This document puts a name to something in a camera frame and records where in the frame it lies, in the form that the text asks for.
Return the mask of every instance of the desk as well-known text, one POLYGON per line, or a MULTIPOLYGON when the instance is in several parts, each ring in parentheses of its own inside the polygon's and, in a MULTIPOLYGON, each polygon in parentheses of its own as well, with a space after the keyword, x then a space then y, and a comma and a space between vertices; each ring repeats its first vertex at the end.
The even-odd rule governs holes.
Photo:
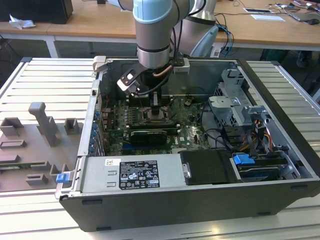
MULTIPOLYGON (((242 0, 246 7, 267 9, 272 0, 242 0)), ((278 0, 288 4, 290 0, 278 0)), ((110 4, 96 1, 72 0, 73 15, 67 24, 36 23, 35 28, 19 30, 8 22, 0 22, 0 34, 8 39, 46 41, 51 57, 59 57, 55 41, 135 43, 135 20, 132 13, 121 12, 110 4)), ((232 1, 219 1, 216 13, 246 13, 243 5, 232 1)), ((226 15, 227 26, 234 35, 234 47, 320 51, 320 25, 298 22, 290 16, 280 15, 285 22, 255 20, 250 15, 226 15)), ((218 20, 223 24, 222 16, 218 20)), ((227 40, 219 32, 216 46, 227 40)))

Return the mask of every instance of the blue tab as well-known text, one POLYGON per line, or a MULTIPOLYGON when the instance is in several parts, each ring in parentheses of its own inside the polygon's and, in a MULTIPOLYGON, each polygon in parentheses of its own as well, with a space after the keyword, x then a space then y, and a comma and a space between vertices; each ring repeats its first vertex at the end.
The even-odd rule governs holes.
POLYGON ((255 160, 249 157, 249 154, 237 154, 233 157, 236 165, 238 164, 255 164, 255 160))
POLYGON ((70 173, 60 173, 56 176, 55 182, 57 184, 68 184, 70 173))

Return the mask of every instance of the sticker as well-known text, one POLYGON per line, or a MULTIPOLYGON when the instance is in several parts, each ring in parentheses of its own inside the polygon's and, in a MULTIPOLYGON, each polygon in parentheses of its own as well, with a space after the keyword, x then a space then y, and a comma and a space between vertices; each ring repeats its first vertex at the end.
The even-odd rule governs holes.
POLYGON ((157 161, 119 161, 119 165, 121 190, 160 188, 157 161))
POLYGON ((121 158, 107 158, 104 162, 105 166, 119 166, 121 158))

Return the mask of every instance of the black plastic cover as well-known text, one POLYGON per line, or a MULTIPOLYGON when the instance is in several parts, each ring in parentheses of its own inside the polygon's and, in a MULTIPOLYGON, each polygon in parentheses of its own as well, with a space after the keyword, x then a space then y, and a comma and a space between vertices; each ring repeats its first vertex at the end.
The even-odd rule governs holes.
POLYGON ((225 150, 203 149, 182 151, 182 164, 187 164, 191 178, 186 179, 187 185, 231 184, 237 183, 236 174, 231 165, 230 152, 225 150))

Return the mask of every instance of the warning label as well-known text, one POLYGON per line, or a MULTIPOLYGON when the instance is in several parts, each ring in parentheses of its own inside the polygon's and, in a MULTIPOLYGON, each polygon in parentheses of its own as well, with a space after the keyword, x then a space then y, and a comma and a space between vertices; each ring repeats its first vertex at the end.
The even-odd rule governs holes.
POLYGON ((121 190, 160 188, 157 161, 120 162, 121 190))

